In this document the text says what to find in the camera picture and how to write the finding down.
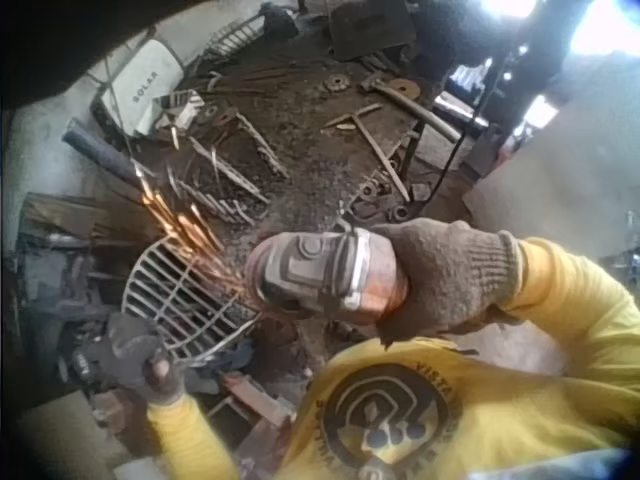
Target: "metal grate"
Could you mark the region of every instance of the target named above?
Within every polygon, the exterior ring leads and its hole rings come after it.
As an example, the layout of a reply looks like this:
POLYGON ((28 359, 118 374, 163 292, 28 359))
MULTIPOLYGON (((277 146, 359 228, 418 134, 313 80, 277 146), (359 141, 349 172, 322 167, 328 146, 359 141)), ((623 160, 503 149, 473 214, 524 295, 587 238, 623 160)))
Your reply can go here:
POLYGON ((262 35, 264 17, 254 15, 245 21, 235 21, 216 33, 209 41, 206 52, 218 60, 231 57, 262 35))
POLYGON ((236 304, 239 294, 217 290, 179 248, 165 237, 144 251, 127 280, 121 310, 155 322, 175 359, 204 365, 247 333, 259 314, 236 304))

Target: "hand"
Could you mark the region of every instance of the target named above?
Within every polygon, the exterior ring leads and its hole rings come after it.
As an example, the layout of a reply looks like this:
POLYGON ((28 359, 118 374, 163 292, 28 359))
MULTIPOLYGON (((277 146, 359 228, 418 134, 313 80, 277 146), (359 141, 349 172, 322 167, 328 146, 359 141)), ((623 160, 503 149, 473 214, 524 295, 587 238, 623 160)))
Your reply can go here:
POLYGON ((423 334, 470 331, 469 321, 477 324, 490 305, 520 289, 521 255, 507 232, 426 218, 371 230, 391 240, 409 278, 405 303, 377 324, 386 345, 423 334))
POLYGON ((151 322, 115 313, 107 334, 86 354, 103 374, 149 403, 169 405, 184 394, 182 372, 151 322))

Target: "printed logo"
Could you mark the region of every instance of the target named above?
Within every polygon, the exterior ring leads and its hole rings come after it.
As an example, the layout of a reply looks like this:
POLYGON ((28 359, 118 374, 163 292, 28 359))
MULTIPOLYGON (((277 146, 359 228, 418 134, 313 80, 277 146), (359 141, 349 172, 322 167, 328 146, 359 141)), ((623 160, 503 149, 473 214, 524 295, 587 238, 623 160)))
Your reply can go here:
POLYGON ((325 463, 360 469, 375 458, 398 478, 419 471, 457 426, 450 393, 447 382, 422 364, 374 365, 349 375, 317 404, 325 463))

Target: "angle grinder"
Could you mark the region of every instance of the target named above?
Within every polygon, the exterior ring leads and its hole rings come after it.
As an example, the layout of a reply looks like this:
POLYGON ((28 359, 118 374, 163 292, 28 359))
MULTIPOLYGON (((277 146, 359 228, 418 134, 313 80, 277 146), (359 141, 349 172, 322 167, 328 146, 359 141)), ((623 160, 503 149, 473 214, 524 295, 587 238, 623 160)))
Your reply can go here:
POLYGON ((268 238, 249 255, 245 279, 267 312, 297 319, 320 313, 360 325, 398 308, 409 289, 391 242, 361 228, 268 238))

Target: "grinding disc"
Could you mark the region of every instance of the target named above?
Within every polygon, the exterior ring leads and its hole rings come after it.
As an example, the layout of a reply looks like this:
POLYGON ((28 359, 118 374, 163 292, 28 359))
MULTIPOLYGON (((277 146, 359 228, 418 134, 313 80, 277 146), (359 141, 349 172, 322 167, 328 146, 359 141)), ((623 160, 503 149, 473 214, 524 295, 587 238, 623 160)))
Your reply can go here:
POLYGON ((420 96, 420 87, 416 82, 407 80, 406 78, 396 78, 388 84, 394 90, 400 92, 409 100, 416 100, 420 96))

